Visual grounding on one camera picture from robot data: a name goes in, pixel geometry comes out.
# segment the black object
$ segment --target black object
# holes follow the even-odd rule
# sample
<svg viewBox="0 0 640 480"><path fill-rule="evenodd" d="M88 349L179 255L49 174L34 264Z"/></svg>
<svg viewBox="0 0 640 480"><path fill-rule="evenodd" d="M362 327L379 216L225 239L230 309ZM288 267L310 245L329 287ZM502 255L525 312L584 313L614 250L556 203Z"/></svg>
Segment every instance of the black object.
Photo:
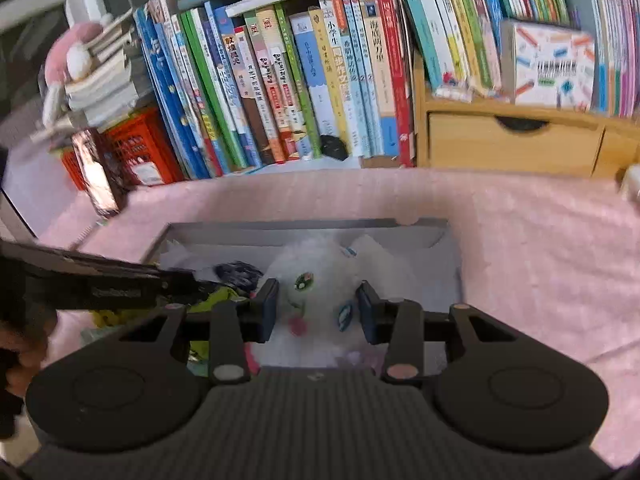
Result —
<svg viewBox="0 0 640 480"><path fill-rule="evenodd" d="M219 264L213 270L225 285L229 285L247 295L258 287L258 281L262 277L260 269L245 262Z"/></svg>
<svg viewBox="0 0 640 480"><path fill-rule="evenodd" d="M337 160L346 160L349 156L347 147L342 142L342 139L331 135L320 136L320 151L323 155Z"/></svg>

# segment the stack of books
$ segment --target stack of books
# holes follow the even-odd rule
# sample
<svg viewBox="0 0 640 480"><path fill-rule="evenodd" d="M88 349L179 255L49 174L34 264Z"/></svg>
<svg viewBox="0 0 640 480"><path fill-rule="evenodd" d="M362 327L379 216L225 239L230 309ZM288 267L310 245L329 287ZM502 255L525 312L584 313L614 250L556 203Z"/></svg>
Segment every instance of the stack of books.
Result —
<svg viewBox="0 0 640 480"><path fill-rule="evenodd" d="M412 41L400 0L150 0L134 18L190 178L317 158L414 163Z"/></svg>
<svg viewBox="0 0 640 480"><path fill-rule="evenodd" d="M87 124L106 129L153 100L131 12L114 20L87 44L94 70L65 85L68 107L83 112Z"/></svg>

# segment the finger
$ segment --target finger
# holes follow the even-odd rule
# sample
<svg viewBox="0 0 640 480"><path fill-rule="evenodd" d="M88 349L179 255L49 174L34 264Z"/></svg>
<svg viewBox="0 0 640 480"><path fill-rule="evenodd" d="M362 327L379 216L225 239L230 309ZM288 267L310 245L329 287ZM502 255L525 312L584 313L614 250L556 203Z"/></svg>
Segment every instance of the finger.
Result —
<svg viewBox="0 0 640 480"><path fill-rule="evenodd" d="M40 371L40 367L25 368L17 366L6 373L6 389L18 397L24 397L33 377Z"/></svg>
<svg viewBox="0 0 640 480"><path fill-rule="evenodd" d="M39 366L47 357L47 347L46 339L34 343L30 349L18 354L18 362L26 368Z"/></svg>

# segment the sticker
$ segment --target sticker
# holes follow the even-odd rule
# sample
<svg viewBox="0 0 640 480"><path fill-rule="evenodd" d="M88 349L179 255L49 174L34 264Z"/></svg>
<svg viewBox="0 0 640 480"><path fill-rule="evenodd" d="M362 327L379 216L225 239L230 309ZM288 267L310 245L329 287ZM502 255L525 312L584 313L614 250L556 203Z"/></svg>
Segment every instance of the sticker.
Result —
<svg viewBox="0 0 640 480"><path fill-rule="evenodd" d="M143 162L131 167L133 173L144 186L157 186L164 184L158 167L152 162Z"/></svg>

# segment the round pad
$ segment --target round pad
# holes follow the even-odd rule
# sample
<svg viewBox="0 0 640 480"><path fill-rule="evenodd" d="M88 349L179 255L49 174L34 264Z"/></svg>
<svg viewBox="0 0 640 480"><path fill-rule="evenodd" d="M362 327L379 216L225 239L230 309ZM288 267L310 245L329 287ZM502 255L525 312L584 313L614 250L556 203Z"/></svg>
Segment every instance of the round pad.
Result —
<svg viewBox="0 0 640 480"><path fill-rule="evenodd" d="M595 373L530 342L472 346L437 379L434 399L471 440L525 453L589 440L609 405Z"/></svg>
<svg viewBox="0 0 640 480"><path fill-rule="evenodd" d="M175 431L197 409L196 378L155 345L92 346L31 383L26 405L41 439L87 452L133 449Z"/></svg>

